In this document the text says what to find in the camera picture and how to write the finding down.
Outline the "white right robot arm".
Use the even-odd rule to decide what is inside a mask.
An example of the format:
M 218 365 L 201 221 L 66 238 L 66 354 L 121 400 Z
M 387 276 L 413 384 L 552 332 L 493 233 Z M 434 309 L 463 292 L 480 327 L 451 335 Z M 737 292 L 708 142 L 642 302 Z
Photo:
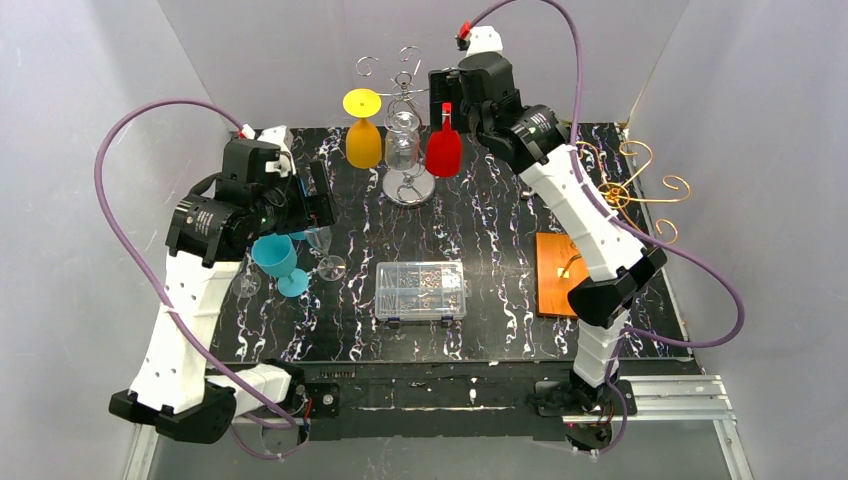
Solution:
M 456 40 L 464 58 L 429 73 L 431 126 L 440 131 L 437 112 L 450 104 L 453 127 L 471 134 L 534 191 L 584 260 L 588 276 L 567 294 L 578 318 L 578 347 L 566 397 L 592 410 L 610 392 L 633 298 L 666 256 L 616 225 L 616 212 L 586 173 L 570 130 L 555 113 L 522 103 L 500 35 L 488 26 L 464 24 Z

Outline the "clear plastic screw box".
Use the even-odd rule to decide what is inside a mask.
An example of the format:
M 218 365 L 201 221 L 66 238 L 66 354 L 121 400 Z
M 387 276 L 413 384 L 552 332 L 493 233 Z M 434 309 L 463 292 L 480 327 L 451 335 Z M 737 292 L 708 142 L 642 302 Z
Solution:
M 463 320 L 466 287 L 461 261 L 380 262 L 374 315 L 395 323 Z

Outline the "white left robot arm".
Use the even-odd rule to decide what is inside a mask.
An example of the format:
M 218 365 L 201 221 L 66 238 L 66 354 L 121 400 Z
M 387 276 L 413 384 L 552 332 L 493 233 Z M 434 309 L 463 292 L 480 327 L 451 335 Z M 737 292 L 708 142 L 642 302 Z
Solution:
M 316 192 L 308 194 L 291 144 L 287 126 L 244 128 L 225 145 L 221 170 L 177 204 L 166 237 L 166 298 L 138 374 L 110 399 L 112 415 L 179 442 L 212 444 L 239 416 L 306 403 L 300 367 L 265 360 L 230 372 L 207 358 L 244 259 L 300 295 L 308 278 L 296 267 L 291 234 L 335 222 L 325 166 L 310 164 Z

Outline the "clear glass wine glass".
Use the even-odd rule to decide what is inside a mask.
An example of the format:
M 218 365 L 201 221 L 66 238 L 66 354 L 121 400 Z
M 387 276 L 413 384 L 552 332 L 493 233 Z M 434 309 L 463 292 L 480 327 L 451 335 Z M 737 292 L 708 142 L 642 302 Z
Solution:
M 251 258 L 246 258 L 231 282 L 230 289 L 238 299 L 254 297 L 262 286 L 260 270 Z
M 304 231 L 307 243 L 319 253 L 317 273 L 326 281 L 340 280 L 346 273 L 345 261 L 330 253 L 332 232 L 328 226 Z

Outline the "yellow plastic wine glass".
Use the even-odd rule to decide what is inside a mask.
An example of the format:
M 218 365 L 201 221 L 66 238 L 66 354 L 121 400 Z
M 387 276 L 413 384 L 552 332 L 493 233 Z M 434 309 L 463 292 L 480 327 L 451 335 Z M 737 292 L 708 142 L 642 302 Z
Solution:
M 382 159 L 382 138 L 371 118 L 380 112 L 382 100 L 373 90 L 357 88 L 343 98 L 345 111 L 356 121 L 346 135 L 346 158 L 358 169 L 374 168 Z

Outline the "orange wooden rack base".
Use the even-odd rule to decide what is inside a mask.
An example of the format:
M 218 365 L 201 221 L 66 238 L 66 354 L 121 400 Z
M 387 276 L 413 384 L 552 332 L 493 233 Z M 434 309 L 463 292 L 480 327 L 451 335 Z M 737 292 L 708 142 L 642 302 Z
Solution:
M 568 294 L 588 278 L 576 244 L 566 234 L 538 232 L 535 245 L 537 314 L 576 319 Z

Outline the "red plastic wine glass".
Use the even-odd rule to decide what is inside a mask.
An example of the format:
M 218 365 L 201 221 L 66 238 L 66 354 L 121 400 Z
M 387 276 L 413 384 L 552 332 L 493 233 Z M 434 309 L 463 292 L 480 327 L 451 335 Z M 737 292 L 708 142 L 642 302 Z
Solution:
M 428 140 L 426 170 L 438 178 L 450 178 L 459 173 L 462 160 L 462 143 L 459 133 L 452 128 L 452 104 L 441 105 L 436 120 L 431 121 L 432 132 Z

